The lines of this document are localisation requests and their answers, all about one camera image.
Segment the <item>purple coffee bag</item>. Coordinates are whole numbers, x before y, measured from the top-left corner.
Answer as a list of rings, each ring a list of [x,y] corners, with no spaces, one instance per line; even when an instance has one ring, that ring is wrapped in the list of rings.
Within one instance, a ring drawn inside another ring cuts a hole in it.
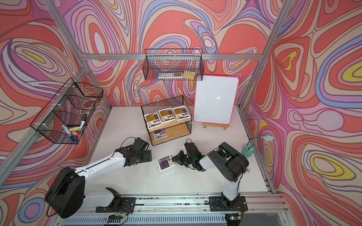
[[[174,166],[176,166],[176,163],[172,160],[174,157],[173,154],[169,154],[167,156],[164,156],[158,160],[156,160],[156,166],[159,172],[164,172],[165,170],[168,170]]]
[[[154,140],[157,141],[157,140],[167,138],[167,133],[166,133],[165,129],[160,129],[160,130],[154,131],[153,136],[154,136]]]

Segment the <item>yellow coffee bag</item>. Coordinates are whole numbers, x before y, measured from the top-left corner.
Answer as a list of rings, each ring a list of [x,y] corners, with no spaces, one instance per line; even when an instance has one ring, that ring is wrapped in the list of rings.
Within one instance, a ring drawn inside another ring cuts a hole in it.
[[[177,121],[181,121],[181,120],[184,120],[184,119],[190,119],[191,118],[191,116],[190,116],[189,112],[187,111],[185,105],[172,108],[172,110],[175,113],[175,118],[176,118]]]
[[[171,107],[158,110],[158,113],[163,124],[176,121]]]
[[[163,125],[163,122],[160,119],[157,111],[150,114],[145,114],[144,119],[146,120],[146,126],[149,131]]]

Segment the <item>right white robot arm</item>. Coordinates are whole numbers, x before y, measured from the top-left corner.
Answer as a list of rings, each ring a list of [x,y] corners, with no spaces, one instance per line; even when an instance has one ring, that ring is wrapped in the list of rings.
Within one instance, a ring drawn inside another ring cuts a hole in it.
[[[183,149],[171,160],[200,172],[212,167],[219,170],[224,177],[224,187],[219,196],[211,196],[205,201],[210,211],[237,211],[242,214],[248,210],[245,197],[239,193],[239,186],[249,161],[228,143],[223,142],[209,153],[202,154],[194,142],[186,142]]]

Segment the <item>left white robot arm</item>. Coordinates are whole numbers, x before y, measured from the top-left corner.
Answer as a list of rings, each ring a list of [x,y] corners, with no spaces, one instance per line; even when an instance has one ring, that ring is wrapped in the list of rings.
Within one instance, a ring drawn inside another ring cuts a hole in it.
[[[79,210],[96,209],[101,212],[132,212],[131,205],[124,201],[113,188],[89,190],[88,187],[110,172],[123,167],[130,167],[152,160],[148,142],[140,137],[134,143],[121,146],[111,155],[89,165],[72,169],[63,168],[45,195],[49,209],[61,218],[68,218]]]

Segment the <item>wooden whiteboard easel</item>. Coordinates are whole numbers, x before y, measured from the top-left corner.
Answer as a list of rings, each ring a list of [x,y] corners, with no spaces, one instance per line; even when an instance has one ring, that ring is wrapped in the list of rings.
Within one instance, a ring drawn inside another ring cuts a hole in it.
[[[207,127],[216,127],[216,128],[223,128],[224,130],[227,130],[230,125],[229,124],[216,124],[216,123],[203,123],[203,128]]]

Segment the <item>black marker pen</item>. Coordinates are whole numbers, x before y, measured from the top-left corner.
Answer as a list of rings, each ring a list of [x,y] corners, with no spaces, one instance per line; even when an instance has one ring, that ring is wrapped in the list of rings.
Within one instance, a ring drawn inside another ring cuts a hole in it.
[[[80,126],[79,126],[79,130],[78,130],[78,133],[79,133],[79,134],[81,133],[81,130],[83,129],[86,121],[87,121],[87,114],[84,114],[83,117],[82,117],[81,124],[80,124]]]

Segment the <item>green spray bottle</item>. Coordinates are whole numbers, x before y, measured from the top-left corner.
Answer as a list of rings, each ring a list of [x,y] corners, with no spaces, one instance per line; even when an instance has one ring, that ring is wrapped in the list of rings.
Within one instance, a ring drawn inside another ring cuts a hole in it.
[[[256,139],[263,139],[265,141],[271,142],[274,140],[274,136],[266,135],[266,136],[254,137],[254,138],[250,139],[248,141],[247,145],[243,148],[243,150],[241,152],[246,158],[250,158],[251,155],[254,153],[255,145],[252,145],[251,142]]]

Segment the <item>pink framed whiteboard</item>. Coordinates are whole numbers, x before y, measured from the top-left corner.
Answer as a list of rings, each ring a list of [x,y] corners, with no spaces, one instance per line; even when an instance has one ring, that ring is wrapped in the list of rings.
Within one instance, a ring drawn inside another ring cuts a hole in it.
[[[193,120],[200,123],[230,124],[239,79],[204,75],[196,83]]]

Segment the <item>white marker in basket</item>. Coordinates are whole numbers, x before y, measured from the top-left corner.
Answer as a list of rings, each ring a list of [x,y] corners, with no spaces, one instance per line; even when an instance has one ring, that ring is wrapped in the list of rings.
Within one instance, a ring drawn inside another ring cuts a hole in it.
[[[66,134],[72,135],[72,133],[70,132],[70,130],[68,129],[68,127],[65,124],[63,124],[62,127],[63,127],[64,131],[66,132]]]

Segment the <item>yellow sponge in basket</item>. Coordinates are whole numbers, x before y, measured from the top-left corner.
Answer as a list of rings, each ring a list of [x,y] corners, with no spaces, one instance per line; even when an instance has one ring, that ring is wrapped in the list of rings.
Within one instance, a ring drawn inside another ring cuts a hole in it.
[[[193,71],[184,71],[183,72],[183,79],[194,80],[195,76],[196,76],[196,72],[193,72]]]

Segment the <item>metal base rail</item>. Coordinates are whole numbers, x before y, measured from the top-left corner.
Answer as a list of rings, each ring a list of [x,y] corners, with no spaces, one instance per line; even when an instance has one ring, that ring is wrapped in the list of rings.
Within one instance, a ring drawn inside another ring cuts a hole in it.
[[[211,211],[209,198],[216,193],[191,195],[132,195],[132,213],[112,219],[112,213],[85,209],[61,219],[55,226],[295,226],[286,201],[271,193],[242,193],[236,211]]]

